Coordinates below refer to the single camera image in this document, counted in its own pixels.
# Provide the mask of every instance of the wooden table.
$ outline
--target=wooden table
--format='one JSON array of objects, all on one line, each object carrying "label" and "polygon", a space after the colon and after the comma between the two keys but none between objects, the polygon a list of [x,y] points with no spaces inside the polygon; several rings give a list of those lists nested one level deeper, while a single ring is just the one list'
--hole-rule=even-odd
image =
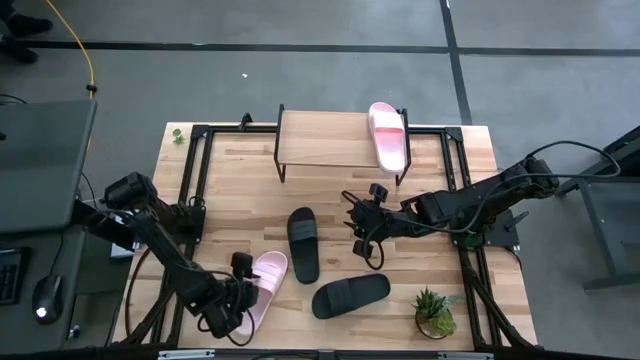
[{"label": "wooden table", "polygon": [[[153,182],[160,197],[168,203],[177,201],[188,148],[187,143],[174,144],[171,133],[180,129],[183,134],[189,134],[192,125],[169,123],[165,130]],[[472,181],[495,174],[496,163],[487,127],[465,126],[462,129]],[[402,185],[396,187],[393,178],[383,177],[377,168],[318,166],[288,168],[287,180],[282,184],[273,162],[274,139],[274,134],[215,135],[205,192],[205,233],[195,255],[195,261],[205,269],[225,271],[230,270],[231,254],[235,251],[249,252],[254,258],[269,250],[289,255],[287,218],[302,206],[308,206],[315,212],[320,278],[314,284],[302,285],[290,268],[261,328],[248,347],[471,350],[473,344],[464,304],[453,306],[458,329],[444,340],[427,339],[418,333],[414,325],[411,303],[425,285],[441,294],[464,293],[457,251],[445,234],[383,242],[386,260],[381,272],[392,284],[391,294],[386,299],[330,320],[316,319],[311,312],[311,299],[320,286],[371,272],[362,258],[351,253],[354,238],[350,229],[342,224],[348,220],[345,211],[350,204],[341,198],[340,192],[349,190],[360,197],[369,197],[369,185],[379,182],[389,189],[386,206],[399,208],[398,202],[402,199],[446,189],[439,140],[412,135],[413,164]],[[452,154],[457,165],[453,147]],[[202,146],[198,149],[194,174],[198,174],[201,156]],[[521,334],[535,343],[518,263],[503,249],[487,248],[486,253],[497,303]],[[140,252],[136,254],[134,264],[139,256]],[[143,264],[133,290],[132,324],[142,319],[157,297],[162,271],[162,266],[153,256]],[[484,306],[478,309],[483,335],[489,341],[486,311]],[[170,326],[171,310],[168,313],[165,335]],[[218,340],[208,333],[199,332],[196,321],[185,312],[180,347],[233,347],[227,339]],[[121,338],[124,338],[122,311],[114,340]]]}]

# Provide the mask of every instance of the small pot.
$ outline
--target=small pot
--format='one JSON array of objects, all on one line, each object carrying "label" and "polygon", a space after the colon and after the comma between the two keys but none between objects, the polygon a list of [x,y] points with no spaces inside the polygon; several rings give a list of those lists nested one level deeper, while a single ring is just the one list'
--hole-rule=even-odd
[{"label": "small pot", "polygon": [[433,334],[430,331],[429,326],[425,326],[423,328],[422,325],[420,325],[420,321],[418,321],[418,312],[417,311],[416,311],[416,315],[415,315],[414,318],[415,318],[415,321],[416,321],[416,327],[422,333],[422,335],[428,337],[429,339],[433,339],[433,340],[442,340],[442,339],[447,337],[446,335],[435,335],[435,334]]}]

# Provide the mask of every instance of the black slide sandal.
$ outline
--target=black slide sandal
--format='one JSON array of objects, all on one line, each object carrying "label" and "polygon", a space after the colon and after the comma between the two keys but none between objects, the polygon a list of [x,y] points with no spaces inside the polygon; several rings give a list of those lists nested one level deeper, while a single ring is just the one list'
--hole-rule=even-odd
[{"label": "black slide sandal", "polygon": [[382,300],[391,292],[389,279],[369,274],[330,282],[313,295],[311,310],[318,319],[329,319]]},{"label": "black slide sandal", "polygon": [[287,222],[289,250],[296,278],[303,284],[311,284],[320,277],[318,260],[318,228],[311,209],[304,207],[294,211]]}]

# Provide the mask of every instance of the pink slide sandal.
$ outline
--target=pink slide sandal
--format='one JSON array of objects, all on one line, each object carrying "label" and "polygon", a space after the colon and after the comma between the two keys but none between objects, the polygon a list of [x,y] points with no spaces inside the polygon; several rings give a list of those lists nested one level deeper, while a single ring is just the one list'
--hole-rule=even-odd
[{"label": "pink slide sandal", "polygon": [[[259,289],[258,302],[249,309],[255,321],[255,331],[258,331],[271,300],[276,296],[276,292],[282,284],[288,264],[287,255],[278,251],[269,251],[253,263],[253,274],[260,276],[256,282]],[[251,335],[251,319],[247,314],[244,314],[242,325],[235,331],[240,335]]]},{"label": "pink slide sandal", "polygon": [[404,121],[393,106],[377,102],[369,108],[369,129],[378,155],[380,169],[401,174],[407,164]]}]

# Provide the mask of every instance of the person's foot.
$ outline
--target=person's foot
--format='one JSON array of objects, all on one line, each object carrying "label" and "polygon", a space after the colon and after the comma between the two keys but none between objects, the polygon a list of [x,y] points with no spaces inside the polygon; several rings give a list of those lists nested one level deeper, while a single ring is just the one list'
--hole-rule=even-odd
[{"label": "person's foot", "polygon": [[20,14],[7,21],[7,27],[15,37],[30,36],[51,30],[53,23],[47,19],[36,19]]},{"label": "person's foot", "polygon": [[0,38],[0,52],[23,64],[33,64],[38,60],[38,54],[8,36]]}]

